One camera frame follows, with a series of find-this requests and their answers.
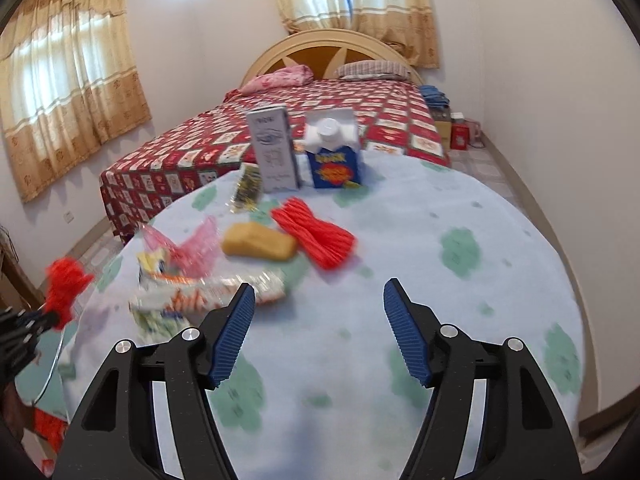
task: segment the tiled floor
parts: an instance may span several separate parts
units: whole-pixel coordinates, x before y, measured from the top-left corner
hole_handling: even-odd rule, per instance
[[[451,158],[451,167],[454,170],[462,171],[475,177],[526,215],[515,192],[488,150],[484,148],[469,148],[466,152],[451,150],[449,156]]]

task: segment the small box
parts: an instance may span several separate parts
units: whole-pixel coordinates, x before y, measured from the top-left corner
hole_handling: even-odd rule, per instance
[[[443,123],[451,122],[451,108],[429,108],[429,113],[434,121]]]
[[[265,193],[299,189],[300,174],[284,106],[256,108],[246,115]]]
[[[436,129],[440,136],[440,140],[442,142],[442,146],[445,151],[449,151],[449,146],[451,144],[451,122],[450,121],[436,121],[435,122]]]
[[[469,126],[455,123],[451,127],[451,149],[466,150],[469,144]]]
[[[314,187],[323,189],[362,185],[358,121],[351,108],[307,113],[305,151]]]

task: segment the white wall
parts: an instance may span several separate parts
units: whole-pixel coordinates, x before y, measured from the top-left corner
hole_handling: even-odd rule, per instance
[[[127,0],[132,48],[153,121],[112,140],[42,195],[23,205],[0,142],[0,224],[14,241],[20,264],[39,285],[44,269],[64,256],[104,216],[98,179],[146,140],[203,111],[202,51],[185,0]],[[66,224],[63,215],[75,219]]]
[[[440,40],[440,68],[420,70],[451,100],[452,110],[484,121],[482,36],[476,0],[431,0]]]
[[[575,271],[604,409],[640,383],[640,48],[611,0],[478,4],[484,130]]]
[[[215,105],[254,61],[287,33],[275,0],[192,0],[204,49],[204,89]]]

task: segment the candy wrapper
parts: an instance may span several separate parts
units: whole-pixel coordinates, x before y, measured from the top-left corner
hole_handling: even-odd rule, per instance
[[[194,234],[180,245],[150,225],[143,226],[141,231],[146,251],[138,255],[138,261],[140,268],[150,274],[203,278],[213,270],[220,254],[218,229],[213,216],[207,216]]]
[[[286,294],[282,274],[270,270],[200,280],[141,273],[141,290],[129,301],[129,309],[149,342],[165,341],[186,327],[198,326],[210,310],[226,307],[243,283],[254,288],[256,305]]]
[[[255,164],[242,165],[242,177],[238,181],[236,193],[231,199],[231,211],[255,211],[262,195],[262,178],[260,169]]]

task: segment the green pattern on tablecloth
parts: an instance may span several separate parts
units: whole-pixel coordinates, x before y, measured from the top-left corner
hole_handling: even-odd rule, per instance
[[[116,279],[116,276],[120,272],[120,267],[122,266],[122,256],[117,256],[111,263],[107,264],[107,266],[102,271],[102,276],[98,283],[96,283],[95,288],[98,289],[98,292],[104,292],[113,280]]]
[[[429,170],[437,171],[438,173],[447,173],[447,171],[452,171],[451,168],[447,168],[446,166],[441,166],[439,164],[433,164],[428,160],[423,160],[422,165]]]
[[[279,270],[282,272],[284,287],[287,294],[289,294],[302,283],[310,268],[311,264],[309,263],[309,259],[303,253],[298,253],[284,264],[269,266],[268,270]]]
[[[572,339],[556,323],[545,335],[545,367],[561,395],[580,393],[580,359]]]
[[[373,278],[373,269],[371,267],[367,267],[366,265],[359,266],[356,269],[356,273],[367,280]]]
[[[369,186],[343,187],[334,194],[334,202],[344,208],[366,199],[371,194]]]
[[[389,351],[388,364],[391,368],[391,391],[397,396],[406,397],[414,408],[426,407],[430,394],[418,379],[409,375],[409,370],[397,346]]]
[[[242,354],[231,377],[209,394],[209,400],[225,428],[240,427],[249,433],[262,428],[260,412],[265,405],[262,378]]]
[[[334,405],[334,402],[332,401],[332,398],[326,394],[314,394],[314,395],[310,395],[305,399],[305,404],[308,404],[309,406],[313,406],[314,408],[330,408],[331,406]]]
[[[491,317],[495,314],[495,309],[484,301],[478,305],[478,311],[485,317]]]
[[[249,220],[258,224],[269,226],[273,224],[271,210],[280,206],[277,200],[263,200],[258,204],[258,209],[249,213]]]
[[[442,263],[463,280],[480,266],[480,246],[469,229],[452,229],[440,239]]]
[[[378,467],[382,469],[382,471],[391,471],[393,464],[388,458],[381,458],[378,460]]]
[[[201,192],[196,195],[196,198],[193,199],[191,203],[191,207],[195,210],[203,212],[209,204],[211,204],[218,195],[218,188],[216,186],[207,186]]]

